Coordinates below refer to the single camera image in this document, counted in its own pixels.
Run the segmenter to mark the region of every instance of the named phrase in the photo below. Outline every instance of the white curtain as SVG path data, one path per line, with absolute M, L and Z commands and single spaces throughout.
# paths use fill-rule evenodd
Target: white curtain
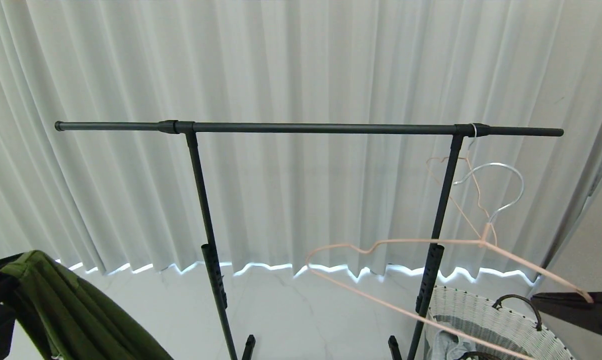
M 481 137 L 472 160 L 525 176 L 499 245 L 541 262 L 602 125 L 602 1 L 0 1 L 0 258 L 180 269 L 206 241 L 182 135 L 56 132 L 55 121 L 457 124 L 564 128 Z M 199 134 L 222 261 L 305 263 L 349 242 L 430 237 L 449 136 Z M 469 141 L 466 139 L 463 153 Z M 443 177 L 445 164 L 435 166 Z M 460 162 L 457 178 L 467 172 Z M 506 170 L 477 173 L 509 202 Z M 452 189 L 475 226 L 470 182 Z M 448 205 L 442 238 L 472 239 Z M 420 268 L 426 245 L 315 262 Z M 519 265 L 447 246 L 443 273 Z

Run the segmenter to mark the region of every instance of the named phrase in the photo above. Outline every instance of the garment rack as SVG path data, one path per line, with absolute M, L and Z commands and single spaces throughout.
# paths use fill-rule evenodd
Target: garment rack
M 438 199 L 436 217 L 432 227 L 432 239 L 438 239 L 441 234 L 441 226 L 448 205 L 448 197 L 452 188 L 452 179 L 457 167 L 459 152 L 465 137 L 484 137 L 487 135 L 513 135 L 530 137 L 561 137 L 563 129 L 539 128 L 539 127 L 502 127 L 490 126 L 483 123 L 463 123 L 456 125 L 403 125 L 403 124 L 354 124 L 354 123 L 246 123 L 246 122 L 195 122 L 164 120 L 159 122 L 64 122 L 57 121 L 54 128 L 59 132 L 74 130 L 104 130 L 104 131 L 141 131 L 162 132 L 168 134 L 185 134 L 189 156 L 192 162 L 196 192 L 203 217 L 203 227 L 207 237 L 207 244 L 201 246 L 205 269 L 214 294 L 216 310 L 221 321 L 221 328 L 225 337 L 225 343 L 231 360 L 238 360 L 237 351 L 230 331 L 230 323 L 226 309 L 228 298 L 223 287 L 221 266 L 219 265 L 219 254 L 215 242 L 212 218 L 206 186 L 203 180 L 203 169 L 199 157 L 197 133 L 314 133 L 314 134 L 394 134 L 394 135 L 451 135 L 449 159 L 445 168 L 443 185 Z M 444 247 L 440 244 L 430 244 L 425 260 L 425 267 L 419 295 L 416 301 L 416 312 L 425 317 L 432 298 Z M 423 322 L 418 321 L 414 327 L 408 360 L 415 360 L 415 355 L 421 335 Z M 246 341 L 242 360 L 250 360 L 255 349 L 256 340 L 249 335 Z M 390 355 L 392 360 L 401 360 L 399 344 L 394 335 L 388 339 Z

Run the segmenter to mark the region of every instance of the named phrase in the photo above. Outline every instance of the basket handle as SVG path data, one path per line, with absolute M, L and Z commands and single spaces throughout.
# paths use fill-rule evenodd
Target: basket handle
M 466 360 L 467 358 L 471 358 L 473 356 L 478 356 L 479 360 L 487 359 L 487 360 L 501 360 L 498 356 L 493 355 L 491 353 L 481 352 L 481 351 L 468 351 L 461 355 L 461 357 L 457 358 L 457 360 Z
M 528 300 L 527 298 L 521 296 L 521 295 L 517 295 L 517 294 L 507 294 L 507 295 L 503 295 L 500 298 L 498 298 L 495 302 L 494 305 L 492 305 L 493 308 L 499 310 L 501 309 L 502 306 L 502 302 L 505 299 L 509 299 L 511 297 L 517 298 L 519 300 L 525 301 L 525 303 L 527 303 L 528 305 L 530 305 L 530 308 L 532 308 L 532 311 L 534 312 L 534 316 L 536 317 L 536 331 L 541 331 L 543 330 L 541 328 L 541 314 L 539 314 L 539 310 L 537 310 L 537 308 L 532 305 L 532 302 L 530 300 Z

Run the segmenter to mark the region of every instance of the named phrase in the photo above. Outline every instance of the wicker basket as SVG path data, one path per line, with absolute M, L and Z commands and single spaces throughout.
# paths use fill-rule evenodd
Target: wicker basket
M 534 310 L 537 319 L 530 319 L 519 312 L 502 307 L 502 301 L 511 297 L 528 303 Z M 555 333 L 550 331 L 547 326 L 543 326 L 539 312 L 530 301 L 515 294 L 505 295 L 496 301 L 491 301 L 467 291 L 436 286 L 427 310 L 427 318 L 451 324 L 453 328 L 472 337 L 538 360 L 574 359 Z M 438 328 L 434 326 L 426 326 L 426 341 L 431 344 L 438 331 Z M 476 344 L 476 350 L 496 356 L 500 360 L 516 359 L 516 357 L 481 344 Z

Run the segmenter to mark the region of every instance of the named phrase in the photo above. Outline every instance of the white marble floor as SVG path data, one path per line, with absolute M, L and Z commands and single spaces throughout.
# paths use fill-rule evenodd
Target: white marble floor
M 394 310 L 333 285 L 305 271 L 293 277 L 289 268 L 252 267 L 233 275 L 223 268 L 228 317 L 239 357 L 246 338 L 256 337 L 255 360 L 389 360 L 388 337 L 395 335 L 407 354 L 415 321 Z M 175 360 L 229 358 L 205 266 L 183 274 L 175 268 L 113 275 L 77 273 L 123 307 Z M 362 275 L 358 282 L 346 270 L 331 276 L 358 289 L 413 310 L 421 275 L 388 267 L 384 278 Z M 481 273 L 477 280 L 455 275 L 439 284 L 488 298 L 527 294 L 521 276 Z M 527 313 L 516 300 L 509 307 Z M 39 354 L 22 329 L 15 331 L 9 360 L 35 360 Z

